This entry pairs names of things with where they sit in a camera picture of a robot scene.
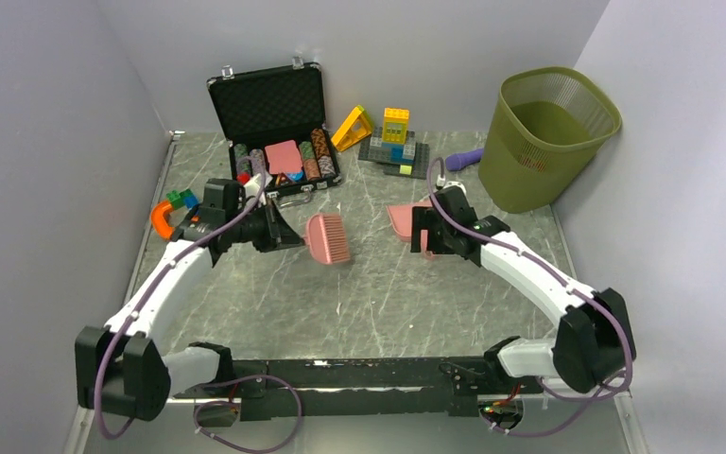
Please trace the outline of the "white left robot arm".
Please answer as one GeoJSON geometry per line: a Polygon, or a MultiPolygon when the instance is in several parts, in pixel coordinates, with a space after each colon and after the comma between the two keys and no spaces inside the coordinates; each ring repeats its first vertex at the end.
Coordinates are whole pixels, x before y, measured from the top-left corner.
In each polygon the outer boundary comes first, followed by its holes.
{"type": "Polygon", "coordinates": [[[246,183],[211,179],[200,203],[172,228],[163,257],[147,280],[103,326],[86,326],[75,340],[78,404],[151,421],[167,399],[199,386],[220,397],[233,385],[232,351],[206,341],[162,356],[156,344],[187,296],[233,245],[260,253],[301,247],[302,238],[261,191],[267,177],[246,183]]]}

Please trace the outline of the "pink dustpan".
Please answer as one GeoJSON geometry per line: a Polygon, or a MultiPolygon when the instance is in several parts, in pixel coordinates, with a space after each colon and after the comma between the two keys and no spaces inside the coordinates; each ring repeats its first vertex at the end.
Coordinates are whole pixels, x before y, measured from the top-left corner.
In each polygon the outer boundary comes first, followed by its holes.
{"type": "MultiPolygon", "coordinates": [[[[418,201],[418,202],[412,202],[408,204],[400,204],[400,205],[388,205],[387,213],[389,215],[389,220],[392,226],[392,229],[396,236],[403,242],[407,243],[408,246],[412,241],[412,225],[413,225],[413,217],[412,212],[414,207],[431,207],[430,201],[418,201]]],[[[427,250],[427,232],[422,232],[421,240],[421,255],[427,260],[433,260],[434,254],[427,250]]]]}

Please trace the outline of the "pink hand brush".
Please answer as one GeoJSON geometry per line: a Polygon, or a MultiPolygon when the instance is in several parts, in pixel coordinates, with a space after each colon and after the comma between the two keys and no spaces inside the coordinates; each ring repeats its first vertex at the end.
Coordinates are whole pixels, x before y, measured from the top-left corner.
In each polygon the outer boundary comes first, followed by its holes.
{"type": "Polygon", "coordinates": [[[342,217],[338,213],[319,213],[305,225],[304,241],[318,263],[335,265],[352,258],[342,217]]]}

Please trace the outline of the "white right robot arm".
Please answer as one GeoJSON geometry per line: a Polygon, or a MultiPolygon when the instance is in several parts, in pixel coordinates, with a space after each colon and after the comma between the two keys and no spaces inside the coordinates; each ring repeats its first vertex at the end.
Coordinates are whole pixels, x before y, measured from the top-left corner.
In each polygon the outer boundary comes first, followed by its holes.
{"type": "Polygon", "coordinates": [[[411,250],[454,254],[490,271],[527,297],[556,327],[554,339],[505,339],[483,357],[485,384],[506,393],[521,378],[557,378],[588,393],[616,378],[631,379],[636,358],[624,298],[597,291],[532,251],[507,223],[479,217],[459,187],[410,209],[411,250]]]}

